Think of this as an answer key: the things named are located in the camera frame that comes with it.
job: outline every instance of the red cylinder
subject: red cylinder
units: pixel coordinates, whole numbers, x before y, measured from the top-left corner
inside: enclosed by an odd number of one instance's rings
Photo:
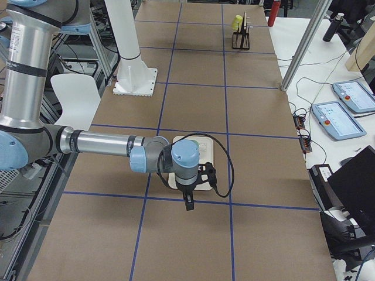
[[[274,0],[272,3],[272,8],[271,8],[271,14],[270,17],[268,18],[268,26],[273,26],[275,23],[275,19],[277,17],[277,14],[279,12],[281,0]]]

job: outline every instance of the white table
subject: white table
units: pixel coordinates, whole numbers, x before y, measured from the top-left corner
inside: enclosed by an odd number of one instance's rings
[[[277,18],[275,25],[270,28],[272,41],[274,42],[275,52],[279,59],[291,59],[296,48],[301,41],[302,35],[307,27],[309,19],[295,19],[295,18]],[[329,26],[328,20],[323,20],[321,26],[315,35],[305,57],[304,63],[320,63],[326,62],[335,57],[339,57],[346,51],[343,43],[338,35],[334,35],[331,42],[324,42],[322,40],[327,28]],[[346,53],[335,71],[328,79],[328,83],[347,81],[361,77],[358,72],[349,72],[346,70],[345,62],[349,58],[349,53]],[[293,102],[297,108],[308,109],[310,105],[296,96],[296,83],[301,77],[308,77],[317,82],[325,82],[330,72],[335,68],[339,59],[333,60],[327,64],[318,64],[313,66],[300,66],[296,76],[294,77],[287,93],[289,101]],[[289,65],[290,61],[279,60],[279,66]],[[280,67],[282,76],[285,75],[287,67]],[[358,79],[366,87],[369,87],[363,78]],[[305,97],[309,101],[313,101],[322,85],[313,83],[307,79],[303,79],[298,83],[299,95]],[[337,96],[333,93],[331,85],[324,85],[322,91],[318,95],[314,103],[336,101]],[[366,130],[367,135],[361,138],[348,139],[342,141],[333,141],[327,133],[321,128],[315,117],[308,115],[306,119],[306,128],[311,132],[312,140],[320,144],[327,153],[327,160],[333,172],[340,168],[339,162],[347,157],[355,156],[359,150],[367,145],[375,145],[375,115],[358,119],[358,122]],[[312,153],[308,153],[306,157],[306,166],[311,168],[313,165],[322,164],[325,158],[323,150],[316,144],[312,144]]]

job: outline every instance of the black bottle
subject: black bottle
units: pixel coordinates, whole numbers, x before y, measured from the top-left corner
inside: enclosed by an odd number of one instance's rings
[[[333,35],[338,31],[343,20],[344,20],[344,14],[338,13],[337,16],[330,23],[330,26],[326,34],[324,34],[323,41],[329,42],[332,39]]]

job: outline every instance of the yellow cup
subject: yellow cup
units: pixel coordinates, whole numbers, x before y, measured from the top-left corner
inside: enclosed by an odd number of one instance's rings
[[[242,18],[242,16],[240,16],[240,15],[236,15],[236,16],[234,17],[234,20],[233,20],[233,22],[232,22],[232,29],[233,29],[234,31],[238,31],[239,29],[241,29],[242,20],[243,20],[243,18]]]

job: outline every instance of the black monitor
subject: black monitor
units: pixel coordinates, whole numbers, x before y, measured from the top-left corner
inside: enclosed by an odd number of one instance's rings
[[[366,235],[375,234],[375,150],[364,148],[328,178],[350,215]]]

